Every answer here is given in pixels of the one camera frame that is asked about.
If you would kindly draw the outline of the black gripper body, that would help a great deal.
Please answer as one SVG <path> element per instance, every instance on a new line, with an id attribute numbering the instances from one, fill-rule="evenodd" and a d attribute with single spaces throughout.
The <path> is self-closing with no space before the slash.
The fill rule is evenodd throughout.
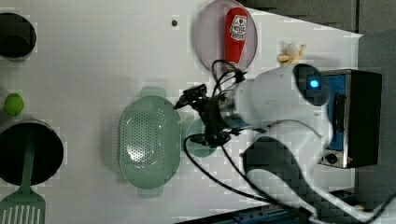
<path id="1" fill-rule="evenodd" d="M 220 147 L 231 140 L 231 135 L 238 136 L 240 131 L 228 125 L 220 115 L 220 96 L 208 97 L 206 85 L 193 86 L 183 91 L 182 99 L 188 101 L 198 112 L 205 125 L 205 143 L 210 147 Z"/>

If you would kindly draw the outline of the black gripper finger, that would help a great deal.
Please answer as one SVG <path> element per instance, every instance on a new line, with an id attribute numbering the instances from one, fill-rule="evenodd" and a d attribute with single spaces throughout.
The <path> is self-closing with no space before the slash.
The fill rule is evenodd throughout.
<path id="1" fill-rule="evenodd" d="M 177 103 L 174 105 L 174 109 L 180 109 L 184 106 L 188 105 L 188 101 L 185 99 L 179 99 Z"/>

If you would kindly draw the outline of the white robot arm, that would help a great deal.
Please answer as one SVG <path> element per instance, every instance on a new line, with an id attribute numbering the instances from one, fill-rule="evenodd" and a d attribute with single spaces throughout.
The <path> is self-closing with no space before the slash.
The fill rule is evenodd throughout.
<path id="1" fill-rule="evenodd" d="M 205 132 L 191 140 L 220 147 L 244 130 L 258 138 L 242 154 L 242 176 L 265 201 L 307 211 L 332 224 L 395 224 L 395 199 L 364 212 L 317 187 L 313 171 L 332 141 L 328 80 L 306 63 L 278 67 L 253 79 L 241 70 L 235 83 L 212 96 L 206 86 L 183 91 L 176 106 L 197 111 Z"/>

